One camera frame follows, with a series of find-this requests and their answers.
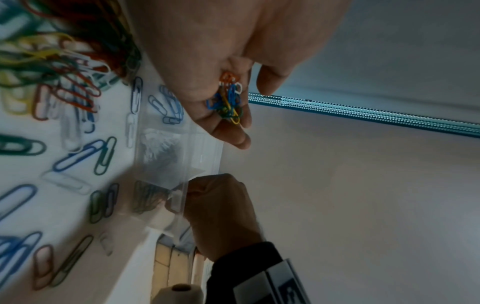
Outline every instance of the black sleeve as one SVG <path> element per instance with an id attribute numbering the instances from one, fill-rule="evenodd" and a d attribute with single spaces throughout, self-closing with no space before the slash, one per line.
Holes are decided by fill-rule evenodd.
<path id="1" fill-rule="evenodd" d="M 282 262 L 270 242 L 241 248 L 218 259 L 206 283 L 206 304 L 235 303 L 233 288 L 252 276 Z"/>

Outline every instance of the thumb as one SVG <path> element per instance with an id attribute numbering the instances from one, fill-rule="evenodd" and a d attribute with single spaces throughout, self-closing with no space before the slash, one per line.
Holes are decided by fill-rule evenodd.
<path id="1" fill-rule="evenodd" d="M 256 79 L 256 87 L 260 94 L 273 94 L 284 83 L 293 69 L 293 67 L 280 69 L 263 65 Z"/>

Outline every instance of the hand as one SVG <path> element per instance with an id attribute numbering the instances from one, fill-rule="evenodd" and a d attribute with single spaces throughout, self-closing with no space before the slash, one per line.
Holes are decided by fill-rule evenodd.
<path id="1" fill-rule="evenodd" d="M 183 216 L 199 251 L 214 262 L 263 241 L 247 188 L 230 174 L 191 180 Z"/>
<path id="2" fill-rule="evenodd" d="M 214 137 L 247 149 L 242 127 L 208 110 L 224 71 L 240 76 L 240 120 L 252 124 L 248 85 L 272 94 L 301 61 L 320 49 L 351 0 L 127 0 L 135 32 L 168 88 Z"/>

